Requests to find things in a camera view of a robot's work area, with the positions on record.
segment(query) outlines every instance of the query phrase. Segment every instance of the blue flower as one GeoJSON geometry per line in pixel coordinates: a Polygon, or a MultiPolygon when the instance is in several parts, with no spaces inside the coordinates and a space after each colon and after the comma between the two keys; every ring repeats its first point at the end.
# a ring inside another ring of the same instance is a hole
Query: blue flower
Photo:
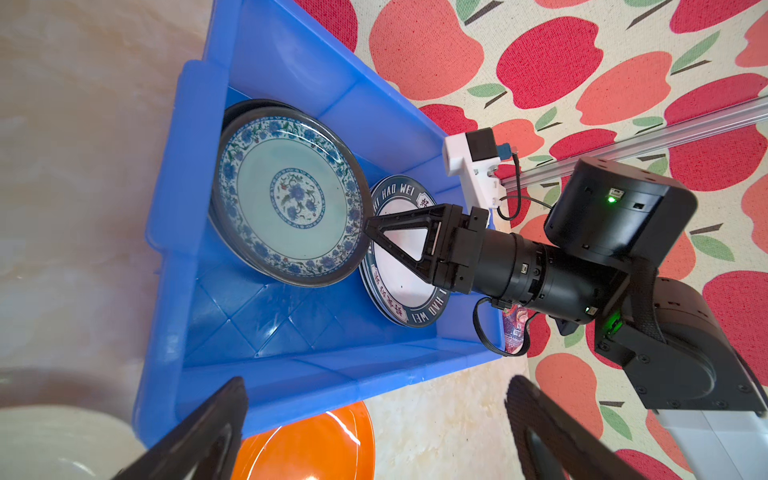
{"type": "Polygon", "coordinates": [[[266,257],[270,252],[261,242],[256,242],[256,244],[253,245],[253,251],[256,252],[256,255],[262,258],[266,257]]]}
{"type": "Polygon", "coordinates": [[[304,189],[299,184],[293,184],[290,186],[290,189],[288,190],[290,193],[290,197],[293,198],[296,201],[304,200],[304,189]]]}
{"type": "Polygon", "coordinates": [[[221,171],[224,173],[224,178],[227,180],[234,180],[235,178],[235,166],[232,164],[224,164],[221,171]]]}

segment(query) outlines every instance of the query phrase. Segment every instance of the stack of plates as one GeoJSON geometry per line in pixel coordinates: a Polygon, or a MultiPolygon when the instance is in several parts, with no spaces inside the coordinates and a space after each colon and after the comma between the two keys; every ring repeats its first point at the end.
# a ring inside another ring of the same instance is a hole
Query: stack of plates
{"type": "MultiPolygon", "coordinates": [[[[371,196],[375,215],[431,207],[435,199],[416,180],[404,175],[385,178],[371,196]]],[[[415,259],[421,258],[426,229],[395,230],[386,236],[415,259]]],[[[432,325],[445,310],[450,292],[419,279],[379,245],[371,243],[360,264],[360,275],[379,311],[403,326],[432,325]]]]}
{"type": "Polygon", "coordinates": [[[360,166],[325,125],[272,101],[227,109],[209,217],[243,261],[292,285],[339,282],[366,254],[371,214],[360,166]]]}

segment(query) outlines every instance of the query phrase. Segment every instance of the apple print fabric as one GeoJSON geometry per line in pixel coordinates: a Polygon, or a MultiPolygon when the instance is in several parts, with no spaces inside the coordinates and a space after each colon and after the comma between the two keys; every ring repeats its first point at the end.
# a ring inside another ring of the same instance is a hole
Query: apple print fabric
{"type": "MultiPolygon", "coordinates": [[[[493,127],[523,170],[768,94],[768,2],[758,0],[296,2],[446,133],[493,127]]],[[[758,124],[625,160],[697,195],[660,275],[704,295],[764,385],[767,138],[758,124]]],[[[552,204],[567,184],[522,193],[552,204]]],[[[546,213],[524,201],[496,224],[549,243],[546,213]]],[[[530,332],[531,376],[587,430],[647,478],[694,478],[621,369],[594,354],[593,325],[561,337],[537,316],[530,332]]]]}

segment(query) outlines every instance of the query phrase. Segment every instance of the blue bin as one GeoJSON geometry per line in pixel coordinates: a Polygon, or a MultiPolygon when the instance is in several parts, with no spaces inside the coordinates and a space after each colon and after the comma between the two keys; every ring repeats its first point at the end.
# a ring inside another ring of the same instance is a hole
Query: blue bin
{"type": "MultiPolygon", "coordinates": [[[[464,204],[442,166],[441,131],[291,0],[214,2],[205,52],[179,77],[147,222],[160,285],[133,426],[153,445],[233,376],[245,378],[255,435],[496,358],[472,327],[477,295],[451,296],[436,324],[397,326],[357,273],[320,289],[252,270],[207,219],[226,106],[291,104],[335,131],[370,184],[405,174],[436,200],[464,204]]],[[[498,311],[488,337],[503,348],[498,311]]]]}

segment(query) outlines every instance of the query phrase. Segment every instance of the marble countertop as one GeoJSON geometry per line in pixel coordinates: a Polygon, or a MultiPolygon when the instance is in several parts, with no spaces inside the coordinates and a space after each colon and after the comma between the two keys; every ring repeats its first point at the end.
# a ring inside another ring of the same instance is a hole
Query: marble countertop
{"type": "MultiPolygon", "coordinates": [[[[0,6],[0,406],[130,421],[160,256],[144,224],[210,0],[0,6]]],[[[366,401],[378,478],[521,478],[500,359],[366,401]]]]}

